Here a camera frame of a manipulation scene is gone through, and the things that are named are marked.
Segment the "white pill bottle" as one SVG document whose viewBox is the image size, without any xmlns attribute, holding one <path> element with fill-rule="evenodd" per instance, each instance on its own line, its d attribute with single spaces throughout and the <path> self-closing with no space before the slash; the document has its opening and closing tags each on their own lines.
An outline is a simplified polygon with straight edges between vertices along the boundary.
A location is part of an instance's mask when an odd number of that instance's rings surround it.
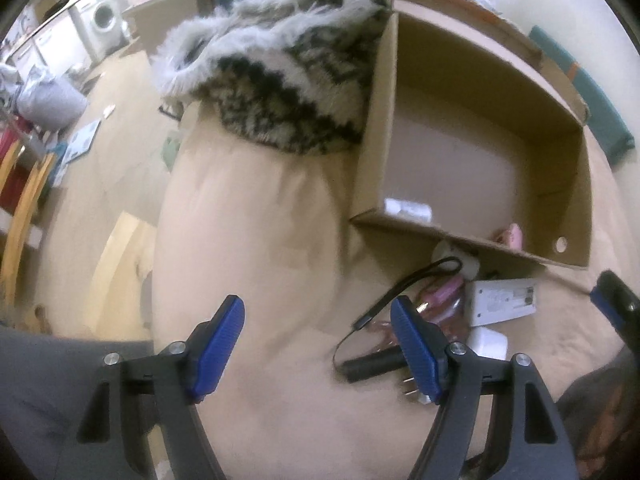
<svg viewBox="0 0 640 480">
<path fill-rule="evenodd" d="M 427 204 L 412 202 L 411 200 L 398 200 L 393 197 L 386 197 L 384 200 L 384 211 L 394 217 L 410 217 L 430 223 L 433 219 L 433 211 Z"/>
</svg>

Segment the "green cushion with orange stripe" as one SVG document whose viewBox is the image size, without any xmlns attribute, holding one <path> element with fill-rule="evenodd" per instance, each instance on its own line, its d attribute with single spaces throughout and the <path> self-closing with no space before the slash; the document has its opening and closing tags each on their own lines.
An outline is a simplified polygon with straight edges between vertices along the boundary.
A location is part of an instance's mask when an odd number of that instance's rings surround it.
<svg viewBox="0 0 640 480">
<path fill-rule="evenodd" d="M 636 147 L 636 141 L 617 108 L 576 58 L 541 27 L 535 25 L 529 38 L 558 64 L 589 108 L 587 126 L 604 151 L 611 167 L 618 165 Z"/>
</svg>

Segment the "yellow wooden chair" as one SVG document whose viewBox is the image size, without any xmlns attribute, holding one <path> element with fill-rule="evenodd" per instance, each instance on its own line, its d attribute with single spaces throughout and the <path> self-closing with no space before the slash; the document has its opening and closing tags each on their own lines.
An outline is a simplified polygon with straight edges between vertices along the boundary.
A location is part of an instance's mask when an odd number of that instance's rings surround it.
<svg viewBox="0 0 640 480">
<path fill-rule="evenodd" d="M 55 162 L 55 154 L 49 152 L 44 154 L 41 162 L 35 163 L 9 222 L 6 244 L 1 256 L 1 298 L 8 308 L 13 308 L 15 304 L 18 271 L 32 227 L 32 217 Z"/>
</svg>

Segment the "black white furry blanket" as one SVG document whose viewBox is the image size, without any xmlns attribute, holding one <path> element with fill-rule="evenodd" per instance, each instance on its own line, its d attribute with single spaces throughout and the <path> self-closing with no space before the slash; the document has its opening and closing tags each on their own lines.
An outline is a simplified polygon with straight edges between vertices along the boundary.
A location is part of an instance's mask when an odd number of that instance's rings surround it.
<svg viewBox="0 0 640 480">
<path fill-rule="evenodd" d="M 170 105 L 201 101 L 224 128 L 285 153 L 324 155 L 366 128 L 384 0 L 235 0 L 171 29 L 152 58 Z"/>
</svg>

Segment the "brown cardboard box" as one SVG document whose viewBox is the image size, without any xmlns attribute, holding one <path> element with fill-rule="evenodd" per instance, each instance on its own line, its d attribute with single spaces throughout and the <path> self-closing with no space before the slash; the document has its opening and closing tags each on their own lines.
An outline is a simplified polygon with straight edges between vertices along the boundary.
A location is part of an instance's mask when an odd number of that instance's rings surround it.
<svg viewBox="0 0 640 480">
<path fill-rule="evenodd" d="M 588 112 L 559 67 L 470 0 L 388 1 L 352 221 L 494 252 L 517 223 L 512 256 L 588 266 Z M 386 197 L 427 204 L 433 219 L 390 216 Z"/>
</svg>

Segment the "pink translucent scraping comb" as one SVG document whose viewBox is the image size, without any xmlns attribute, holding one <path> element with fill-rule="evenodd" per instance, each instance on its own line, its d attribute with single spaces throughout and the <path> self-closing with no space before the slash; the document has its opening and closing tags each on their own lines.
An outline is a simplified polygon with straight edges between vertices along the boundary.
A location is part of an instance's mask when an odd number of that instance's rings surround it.
<svg viewBox="0 0 640 480">
<path fill-rule="evenodd" d="M 469 333 L 469 326 L 464 320 L 463 313 L 464 285 L 446 304 L 428 309 L 423 313 L 419 313 L 416 310 L 426 322 L 437 325 L 449 340 L 465 341 Z M 398 339 L 390 321 L 372 321 L 366 331 L 380 337 L 380 341 L 373 348 L 373 352 L 379 352 L 398 345 Z"/>
</svg>

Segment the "white washing machine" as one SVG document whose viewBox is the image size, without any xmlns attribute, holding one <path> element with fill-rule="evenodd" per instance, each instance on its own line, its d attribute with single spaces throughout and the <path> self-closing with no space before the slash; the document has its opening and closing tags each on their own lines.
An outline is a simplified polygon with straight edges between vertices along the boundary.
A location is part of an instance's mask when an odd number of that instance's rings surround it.
<svg viewBox="0 0 640 480">
<path fill-rule="evenodd" d="M 77 0 L 68 13 L 93 65 L 128 46 L 118 0 Z"/>
</svg>

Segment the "grey stuffed bag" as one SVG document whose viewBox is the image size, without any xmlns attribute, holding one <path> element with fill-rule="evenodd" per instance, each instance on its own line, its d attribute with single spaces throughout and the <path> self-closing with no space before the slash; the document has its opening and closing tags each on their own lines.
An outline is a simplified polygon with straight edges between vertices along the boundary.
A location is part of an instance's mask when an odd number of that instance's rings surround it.
<svg viewBox="0 0 640 480">
<path fill-rule="evenodd" d="M 88 99 L 65 75 L 55 76 L 39 65 L 32 66 L 16 98 L 18 114 L 48 131 L 67 128 L 87 106 Z"/>
</svg>

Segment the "white wall charger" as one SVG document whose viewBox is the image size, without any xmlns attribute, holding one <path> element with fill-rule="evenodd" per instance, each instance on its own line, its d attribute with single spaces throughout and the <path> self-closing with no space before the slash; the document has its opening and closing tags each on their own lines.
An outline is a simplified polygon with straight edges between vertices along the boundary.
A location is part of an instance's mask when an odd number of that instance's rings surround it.
<svg viewBox="0 0 640 480">
<path fill-rule="evenodd" d="M 472 328 L 465 343 L 482 358 L 504 360 L 508 353 L 508 337 L 487 327 Z M 414 380 L 412 377 L 404 379 L 402 383 L 410 387 L 410 389 L 405 392 L 407 399 L 423 405 L 432 403 L 429 396 L 422 393 L 413 385 Z"/>
</svg>

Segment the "pink oval object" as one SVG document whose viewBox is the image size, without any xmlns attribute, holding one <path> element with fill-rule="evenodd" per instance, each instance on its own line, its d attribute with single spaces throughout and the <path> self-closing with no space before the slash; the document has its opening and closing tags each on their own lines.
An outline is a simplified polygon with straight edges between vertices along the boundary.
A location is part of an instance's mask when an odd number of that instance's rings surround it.
<svg viewBox="0 0 640 480">
<path fill-rule="evenodd" d="M 524 235 L 517 223 L 511 223 L 494 236 L 494 241 L 512 250 L 522 250 Z"/>
</svg>

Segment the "pink gold-tipped tube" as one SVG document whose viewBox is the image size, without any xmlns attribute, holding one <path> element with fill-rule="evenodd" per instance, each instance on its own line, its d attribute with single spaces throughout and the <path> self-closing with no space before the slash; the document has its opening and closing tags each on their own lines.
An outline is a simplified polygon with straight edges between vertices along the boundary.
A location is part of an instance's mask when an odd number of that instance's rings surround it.
<svg viewBox="0 0 640 480">
<path fill-rule="evenodd" d="M 464 285 L 461 274 L 434 278 L 416 296 L 416 310 L 423 313 L 428 309 L 446 304 Z"/>
</svg>

